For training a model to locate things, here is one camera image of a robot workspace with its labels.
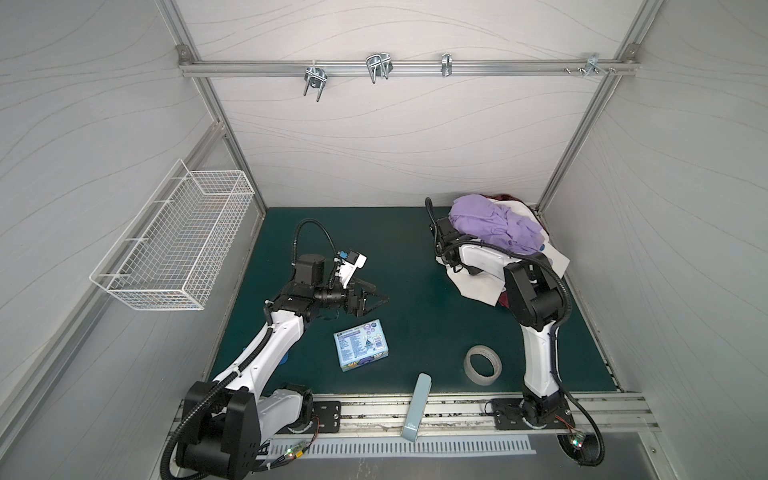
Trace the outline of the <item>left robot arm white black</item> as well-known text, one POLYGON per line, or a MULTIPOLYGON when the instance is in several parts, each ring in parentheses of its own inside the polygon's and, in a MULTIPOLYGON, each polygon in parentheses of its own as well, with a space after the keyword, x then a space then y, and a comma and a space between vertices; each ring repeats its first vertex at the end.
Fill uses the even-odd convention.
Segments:
POLYGON ((333 249, 330 258, 292 254, 293 273, 265 303, 265 322, 242 353, 210 381, 198 381, 183 400, 180 423, 161 454, 163 479, 244 479, 251 473, 289 465, 310 447, 303 442, 272 461, 259 453, 284 428, 318 429, 308 388, 286 386, 271 395, 264 388, 289 350, 323 310, 362 318, 388 297, 357 278, 366 262, 357 251, 333 249))

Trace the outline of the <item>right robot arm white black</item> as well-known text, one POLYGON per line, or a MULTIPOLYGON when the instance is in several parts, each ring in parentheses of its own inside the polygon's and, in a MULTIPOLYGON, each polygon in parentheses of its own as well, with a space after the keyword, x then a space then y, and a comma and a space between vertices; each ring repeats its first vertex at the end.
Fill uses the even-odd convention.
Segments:
POLYGON ((526 370, 518 410, 526 425, 543 429, 559 411, 573 405, 599 437, 596 422, 565 387, 559 373, 558 332, 569 320, 573 302, 550 259, 540 251, 524 255, 509 250, 456 228, 448 217, 438 219, 429 197, 425 208, 436 259, 449 272, 477 282, 490 279, 502 284, 493 297, 507 298, 507 308, 523 334, 526 370))

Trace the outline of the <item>purple cloth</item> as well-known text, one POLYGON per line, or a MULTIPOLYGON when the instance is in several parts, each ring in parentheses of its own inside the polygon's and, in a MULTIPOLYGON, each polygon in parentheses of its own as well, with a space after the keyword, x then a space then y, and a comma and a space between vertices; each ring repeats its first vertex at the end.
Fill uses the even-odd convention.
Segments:
POLYGON ((449 220, 459 232, 518 254, 540 252, 545 243, 543 229, 535 220, 478 194, 456 199, 449 220))

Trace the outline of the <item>white cloth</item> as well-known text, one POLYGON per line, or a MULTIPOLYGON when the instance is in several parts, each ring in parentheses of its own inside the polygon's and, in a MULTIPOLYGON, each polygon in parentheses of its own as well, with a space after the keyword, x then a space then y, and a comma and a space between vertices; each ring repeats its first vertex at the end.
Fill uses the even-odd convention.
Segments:
MULTIPOLYGON (((537 253, 543 254, 556 274, 563 277, 570 260, 552 245, 550 235, 543 234, 545 243, 537 253)), ((496 305, 505 291, 503 267, 515 260, 496 250, 472 245, 464 245, 451 254, 453 261, 449 261, 447 255, 437 256, 436 261, 446 268, 448 278, 460 294, 490 306, 496 305)))

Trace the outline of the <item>blue printed box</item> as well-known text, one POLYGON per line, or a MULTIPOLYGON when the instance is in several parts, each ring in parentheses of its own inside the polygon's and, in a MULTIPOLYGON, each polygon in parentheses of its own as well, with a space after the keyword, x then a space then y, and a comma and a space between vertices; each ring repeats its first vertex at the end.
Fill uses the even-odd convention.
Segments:
POLYGON ((384 359, 390 352, 379 319, 336 332, 333 340, 343 372, 384 359))

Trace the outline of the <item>green table mat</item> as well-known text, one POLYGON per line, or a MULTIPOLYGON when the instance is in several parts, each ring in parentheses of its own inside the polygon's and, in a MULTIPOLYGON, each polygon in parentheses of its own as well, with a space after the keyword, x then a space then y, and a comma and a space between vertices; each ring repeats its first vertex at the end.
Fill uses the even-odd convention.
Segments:
POLYGON ((343 371, 334 334, 359 319, 323 311, 290 349, 270 388, 298 384, 320 394, 395 394, 413 390, 428 374, 436 393, 473 392, 464 371, 467 351, 485 345, 501 358, 495 392, 522 388, 525 372, 521 330, 502 306, 464 298, 433 255, 426 211, 404 208, 272 208, 258 235, 213 369, 222 371, 261 329, 266 301, 292 275, 294 253, 329 255, 333 249, 363 253, 363 280, 388 302, 373 316, 389 346, 386 358, 343 371))

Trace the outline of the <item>clear tape roll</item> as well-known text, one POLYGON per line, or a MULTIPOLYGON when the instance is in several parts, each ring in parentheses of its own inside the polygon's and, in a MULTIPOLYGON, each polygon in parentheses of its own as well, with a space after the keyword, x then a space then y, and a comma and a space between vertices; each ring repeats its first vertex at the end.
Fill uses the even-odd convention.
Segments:
POLYGON ((500 356, 485 345, 474 345, 467 351, 463 368, 466 377, 482 387, 493 385, 503 371, 500 356))

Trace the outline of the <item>metal u-bolt clamp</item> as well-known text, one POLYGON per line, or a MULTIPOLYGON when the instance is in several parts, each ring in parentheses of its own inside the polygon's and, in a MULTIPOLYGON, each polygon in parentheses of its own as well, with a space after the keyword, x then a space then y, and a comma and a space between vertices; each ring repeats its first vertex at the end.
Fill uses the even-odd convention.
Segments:
POLYGON ((310 90, 314 90, 316 92, 315 101, 319 102, 327 82, 328 76, 326 71, 313 63, 305 70, 303 95, 307 96, 310 90))
POLYGON ((368 56, 365 65, 371 82, 375 84, 379 78, 388 80, 393 70, 392 58, 389 53, 381 52, 368 56))

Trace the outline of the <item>metal u-bolt clamp left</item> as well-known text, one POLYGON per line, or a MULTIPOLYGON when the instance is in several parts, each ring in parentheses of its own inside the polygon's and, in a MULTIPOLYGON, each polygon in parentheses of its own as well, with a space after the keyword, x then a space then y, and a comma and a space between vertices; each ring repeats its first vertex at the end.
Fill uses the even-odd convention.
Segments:
POLYGON ((313 63, 305 70, 303 95, 307 96, 310 90, 314 90, 316 92, 315 101, 319 102, 327 82, 328 76, 326 71, 313 63))

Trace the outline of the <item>black fan with led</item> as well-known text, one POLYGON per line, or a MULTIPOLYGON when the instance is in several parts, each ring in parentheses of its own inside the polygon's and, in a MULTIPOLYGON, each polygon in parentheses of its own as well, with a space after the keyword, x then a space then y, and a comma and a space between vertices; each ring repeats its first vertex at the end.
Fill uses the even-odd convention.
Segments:
POLYGON ((600 436, 563 434, 557 436, 557 441, 563 453, 580 466, 597 467, 605 458, 605 446, 600 436))

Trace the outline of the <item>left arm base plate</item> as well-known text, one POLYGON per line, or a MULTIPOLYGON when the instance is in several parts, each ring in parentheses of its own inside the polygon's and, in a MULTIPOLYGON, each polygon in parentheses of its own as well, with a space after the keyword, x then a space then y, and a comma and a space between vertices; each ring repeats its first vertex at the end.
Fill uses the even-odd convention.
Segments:
POLYGON ((338 433, 341 425, 341 403, 320 401, 311 407, 304 405, 298 419, 283 427, 281 434, 338 433))

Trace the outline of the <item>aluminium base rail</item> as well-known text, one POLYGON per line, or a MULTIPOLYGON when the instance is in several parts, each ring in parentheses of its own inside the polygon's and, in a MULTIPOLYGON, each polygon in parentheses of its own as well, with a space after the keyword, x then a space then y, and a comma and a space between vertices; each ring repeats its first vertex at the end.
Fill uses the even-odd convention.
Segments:
MULTIPOLYGON (((518 393, 431 394, 420 425, 421 436, 501 435, 494 428, 487 404, 493 398, 520 397, 518 393)), ((603 435, 628 432, 658 432, 660 426, 645 398, 639 393, 576 393, 603 435)), ((397 437, 400 435, 412 396, 317 394, 314 400, 341 403, 339 437, 397 437)), ((567 430, 507 430, 509 433, 565 434, 570 428, 591 433, 586 415, 570 404, 574 427, 567 430)))

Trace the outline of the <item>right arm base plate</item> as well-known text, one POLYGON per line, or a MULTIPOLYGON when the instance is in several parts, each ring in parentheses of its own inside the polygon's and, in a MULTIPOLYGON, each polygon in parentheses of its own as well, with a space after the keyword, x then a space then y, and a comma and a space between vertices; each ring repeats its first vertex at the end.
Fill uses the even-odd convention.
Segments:
POLYGON ((487 404, 496 430, 567 430, 575 421, 567 399, 555 394, 493 398, 487 404))

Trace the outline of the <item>small metal bracket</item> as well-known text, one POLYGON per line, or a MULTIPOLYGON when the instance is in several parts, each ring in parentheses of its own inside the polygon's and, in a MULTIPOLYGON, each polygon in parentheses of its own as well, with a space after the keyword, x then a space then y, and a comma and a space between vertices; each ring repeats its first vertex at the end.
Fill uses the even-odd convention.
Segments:
POLYGON ((453 57, 450 53, 444 53, 441 57, 441 76, 450 77, 453 71, 453 57))

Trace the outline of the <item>metal bolt bracket right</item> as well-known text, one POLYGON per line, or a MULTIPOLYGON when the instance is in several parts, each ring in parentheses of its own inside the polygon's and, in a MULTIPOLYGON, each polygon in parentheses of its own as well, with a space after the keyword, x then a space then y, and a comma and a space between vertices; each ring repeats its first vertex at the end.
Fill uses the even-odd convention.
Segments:
POLYGON ((604 67, 600 63, 600 58, 596 53, 589 56, 582 66, 574 69, 565 67, 563 71, 567 75, 580 76, 582 78, 587 78, 590 76, 607 77, 616 75, 618 73, 617 69, 614 67, 604 67))

